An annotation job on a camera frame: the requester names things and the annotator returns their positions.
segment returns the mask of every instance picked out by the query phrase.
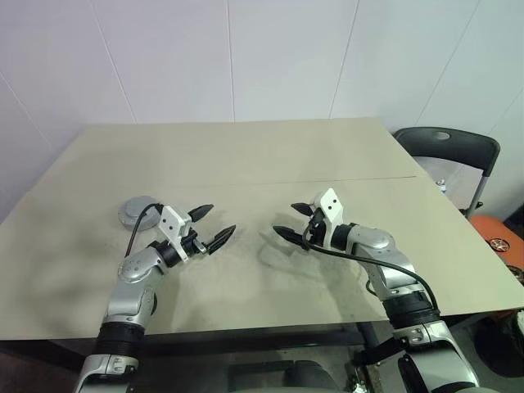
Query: wall panel seam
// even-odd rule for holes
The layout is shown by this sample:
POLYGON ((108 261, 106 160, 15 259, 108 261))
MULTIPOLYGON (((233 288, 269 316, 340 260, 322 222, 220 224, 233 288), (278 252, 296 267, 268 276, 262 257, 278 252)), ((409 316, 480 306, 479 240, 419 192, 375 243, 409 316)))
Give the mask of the wall panel seam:
POLYGON ((471 22, 472 22, 472 20, 473 20, 473 17, 474 17, 475 14, 477 13, 477 9, 478 9, 478 7, 479 7, 480 4, 481 4, 481 0, 478 0, 478 1, 477 1, 477 4, 476 4, 476 6, 475 6, 475 8, 473 9, 472 14, 470 15, 470 17, 469 17, 469 19, 468 19, 468 22, 466 22, 466 25, 464 26, 464 29, 463 29, 462 33, 460 34, 460 37, 458 38, 457 43, 455 44, 455 47, 454 47, 453 51, 452 51, 451 54, 449 55, 449 59, 448 59, 448 61, 447 61, 447 62, 445 63, 445 65, 444 65, 444 68, 442 69, 442 72, 440 73, 439 78, 438 78, 438 80, 437 80, 436 83, 435 83, 435 86, 433 87, 431 93, 429 94, 429 97, 427 98, 426 103, 425 103, 424 106, 422 107, 422 110, 420 111, 420 115, 418 115, 418 118, 417 118, 417 120, 415 121, 415 125, 418 125, 418 122, 419 122, 420 119, 422 118, 422 115, 424 114, 424 112, 426 111, 427 107, 429 106, 429 103, 431 102, 431 99, 433 98, 433 95, 435 94, 436 89, 439 87, 439 84, 440 84, 442 78, 444 77, 444 74, 445 74, 445 72, 447 71, 449 64, 450 64, 451 61, 453 60, 453 57, 455 56, 455 53, 458 51, 458 49, 459 49, 459 47, 460 47, 460 44, 462 43, 462 40, 463 40, 463 38, 464 38, 464 35, 465 35, 466 32, 468 31, 468 27, 469 27, 469 25, 471 24, 471 22))
POLYGON ((100 23, 100 19, 98 18, 97 10, 96 10, 92 0, 86 0, 86 1, 89 3, 89 6, 91 7, 91 11, 93 13, 93 18, 95 20, 95 23, 97 24, 98 33, 100 34, 100 38, 104 42, 104 48, 106 49, 106 54, 107 54, 107 56, 109 58, 109 61, 111 63, 111 67, 113 68, 113 72, 115 73, 115 77, 116 77, 116 79, 118 81, 118 85, 120 86, 120 90, 122 91, 122 94, 124 95, 124 100, 125 100, 125 103, 128 106, 129 113, 131 114, 131 117, 133 118, 133 122, 136 124, 137 123, 137 117, 134 114, 133 107, 131 106, 131 102, 129 101, 128 95, 125 92, 124 84, 122 83, 122 78, 120 78, 120 74, 118 72, 118 68, 117 68, 116 63, 115 63, 115 59, 113 58, 113 55, 111 55, 111 50, 109 49, 109 44, 107 43, 106 35, 104 34, 104 29, 102 28, 102 25, 100 23))
POLYGON ((229 14, 229 0, 224 0, 226 6, 226 21, 228 23, 228 52, 229 52, 229 74, 231 79, 231 111, 233 116, 233 122, 237 121, 237 115, 235 113, 235 85, 233 82, 233 54, 231 47, 231 20, 229 14))
POLYGON ((344 64, 346 63, 347 52, 348 52, 348 50, 350 48, 350 42, 351 42, 351 38, 353 37, 353 29, 355 28, 355 22, 356 22, 356 19, 357 19, 357 13, 359 12, 359 4, 360 4, 360 0, 357 0, 357 3, 355 5, 355 12, 353 13, 353 18, 351 20, 350 32, 348 33, 348 36, 347 36, 346 49, 344 51, 344 56, 342 57, 341 70, 338 73, 337 84, 335 85, 335 92, 333 93, 333 98, 331 100, 331 104, 329 105, 329 113, 327 115, 327 117, 329 119, 332 118, 333 107, 335 105, 335 100, 337 99, 338 87, 341 84, 342 72, 344 71, 344 64))
POLYGON ((6 84, 7 88, 9 89, 11 94, 13 95, 13 98, 15 98, 16 103, 18 104, 20 109, 24 112, 25 116, 27 117, 27 120, 31 123, 31 125, 34 127, 34 130, 42 138, 43 143, 44 143, 45 147, 47 148, 47 150, 50 153, 53 153, 53 149, 52 149, 51 143, 49 142, 49 140, 47 139, 45 134, 42 132, 42 130, 40 129, 38 124, 36 124, 36 122, 33 119, 33 116, 31 116, 31 114, 29 113, 29 109, 27 109, 27 106, 22 102, 20 97, 18 97, 18 94, 16 94, 15 90, 13 89, 13 87, 11 86, 11 84, 9 83, 9 81, 7 80, 7 78, 5 77, 4 73, 1 70, 0 70, 0 79, 2 79, 3 82, 6 84))

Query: chair handle hole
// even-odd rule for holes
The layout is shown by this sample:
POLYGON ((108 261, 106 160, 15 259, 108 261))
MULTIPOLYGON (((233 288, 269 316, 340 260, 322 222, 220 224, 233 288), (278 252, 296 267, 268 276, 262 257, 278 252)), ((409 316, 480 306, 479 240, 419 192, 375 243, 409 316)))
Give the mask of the chair handle hole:
POLYGON ((445 141, 446 139, 451 138, 451 135, 445 133, 444 131, 435 131, 433 136, 435 137, 435 139, 438 139, 439 141, 445 141))

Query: orange object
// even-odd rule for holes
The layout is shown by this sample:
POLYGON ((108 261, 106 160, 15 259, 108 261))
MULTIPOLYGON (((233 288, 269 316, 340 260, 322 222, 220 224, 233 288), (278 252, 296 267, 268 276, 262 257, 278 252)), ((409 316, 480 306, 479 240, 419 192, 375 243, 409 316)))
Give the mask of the orange object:
POLYGON ((503 259, 515 277, 524 283, 524 241, 495 217, 474 215, 470 222, 491 249, 503 259))

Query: floor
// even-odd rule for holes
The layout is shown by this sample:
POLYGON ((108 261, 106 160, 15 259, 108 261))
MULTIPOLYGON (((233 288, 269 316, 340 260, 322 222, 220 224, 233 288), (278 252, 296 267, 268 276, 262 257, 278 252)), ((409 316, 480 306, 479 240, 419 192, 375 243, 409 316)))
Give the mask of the floor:
MULTIPOLYGON (((375 323, 379 338, 388 338, 387 323, 375 323)), ((472 342, 472 331, 462 329, 455 339, 475 368, 481 384, 501 393, 522 393, 524 377, 504 378, 491 372, 479 359, 472 342)), ((231 364, 253 364, 283 360, 314 360, 330 372, 343 389, 347 383, 346 364, 355 348, 309 347, 269 352, 207 355, 198 357, 169 357, 143 359, 135 385, 135 393, 204 393, 228 391, 228 368, 231 364)), ((405 389, 396 365, 397 357, 388 359, 376 368, 386 393, 404 393, 405 389)), ((0 393, 71 392, 76 375, 48 364, 27 362, 9 355, 0 355, 0 393)), ((237 388, 279 386, 282 373, 246 374, 237 376, 237 388)))

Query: white wall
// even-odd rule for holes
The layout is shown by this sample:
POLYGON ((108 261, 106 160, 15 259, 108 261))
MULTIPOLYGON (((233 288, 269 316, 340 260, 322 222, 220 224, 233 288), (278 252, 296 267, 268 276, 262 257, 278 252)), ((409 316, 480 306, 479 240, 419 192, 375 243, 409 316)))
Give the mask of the white wall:
MULTIPOLYGON (((504 217, 523 21, 522 0, 1 0, 0 220, 83 124, 369 115, 498 139, 483 199, 504 217)), ((460 204, 475 174, 439 171, 460 204)))

